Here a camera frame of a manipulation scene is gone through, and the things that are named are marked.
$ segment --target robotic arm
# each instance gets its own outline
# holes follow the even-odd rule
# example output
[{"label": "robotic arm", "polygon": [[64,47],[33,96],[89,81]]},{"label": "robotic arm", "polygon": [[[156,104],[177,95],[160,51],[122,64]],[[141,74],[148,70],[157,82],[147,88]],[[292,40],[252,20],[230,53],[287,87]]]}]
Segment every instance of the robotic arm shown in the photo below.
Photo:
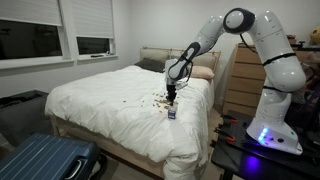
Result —
[{"label": "robotic arm", "polygon": [[298,136],[284,122],[284,117],[291,92],[302,87],[306,77],[278,18],[270,11],[255,16],[250,11],[235,8],[224,18],[211,17],[182,56],[166,62],[170,105],[176,96],[177,81],[188,75],[192,59],[209,51],[224,32],[249,33],[267,74],[256,115],[247,133],[262,146],[300,155],[302,147]]}]

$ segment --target table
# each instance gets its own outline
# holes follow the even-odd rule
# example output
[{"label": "table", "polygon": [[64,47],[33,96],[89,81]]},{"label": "table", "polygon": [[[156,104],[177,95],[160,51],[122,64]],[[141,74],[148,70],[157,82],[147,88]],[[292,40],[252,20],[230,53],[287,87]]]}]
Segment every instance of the table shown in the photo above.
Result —
[{"label": "table", "polygon": [[[228,125],[223,125],[222,130],[228,130]],[[226,143],[225,137],[219,135],[215,143],[211,162],[225,170],[223,180],[231,180],[235,174],[243,179],[259,180],[310,180],[319,179],[308,174],[273,162],[250,152],[235,148]]]}]

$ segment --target suitcase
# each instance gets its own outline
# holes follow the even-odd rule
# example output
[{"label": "suitcase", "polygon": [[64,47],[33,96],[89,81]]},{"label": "suitcase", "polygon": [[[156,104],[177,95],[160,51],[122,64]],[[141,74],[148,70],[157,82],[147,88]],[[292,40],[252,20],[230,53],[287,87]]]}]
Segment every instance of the suitcase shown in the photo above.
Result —
[{"label": "suitcase", "polygon": [[0,179],[88,179],[99,155],[96,143],[36,133],[0,162]]}]

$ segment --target window frame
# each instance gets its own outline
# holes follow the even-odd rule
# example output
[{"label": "window frame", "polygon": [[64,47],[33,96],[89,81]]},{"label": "window frame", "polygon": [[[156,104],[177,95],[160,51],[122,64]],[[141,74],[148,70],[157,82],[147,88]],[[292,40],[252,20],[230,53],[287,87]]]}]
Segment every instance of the window frame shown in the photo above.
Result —
[{"label": "window frame", "polygon": [[[115,38],[109,38],[110,52],[112,54],[97,53],[97,54],[86,54],[79,55],[76,30],[74,24],[74,18],[72,14],[71,1],[57,0],[59,3],[60,16],[62,26],[56,26],[58,30],[60,46],[62,56],[48,56],[48,57],[32,57],[32,58],[19,58],[19,59],[8,59],[0,61],[0,70],[21,68],[21,67],[33,67],[39,65],[50,65],[59,63],[70,63],[74,61],[87,61],[87,60],[101,60],[101,59],[115,59]],[[111,0],[111,7],[113,13],[113,3]],[[112,18],[113,31],[114,31],[114,19]],[[102,55],[101,57],[92,57],[92,55]]]}]

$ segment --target white duvet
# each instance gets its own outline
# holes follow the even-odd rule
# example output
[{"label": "white duvet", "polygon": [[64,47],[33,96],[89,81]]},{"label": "white duvet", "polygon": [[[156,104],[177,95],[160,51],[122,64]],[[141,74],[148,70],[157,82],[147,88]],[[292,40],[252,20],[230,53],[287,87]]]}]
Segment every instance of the white duvet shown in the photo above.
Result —
[{"label": "white duvet", "polygon": [[167,118],[164,73],[129,66],[56,87],[46,114],[69,120],[112,138],[127,149],[165,160],[166,179],[196,179],[207,153],[207,113],[213,83],[190,78],[178,91],[175,120]]}]

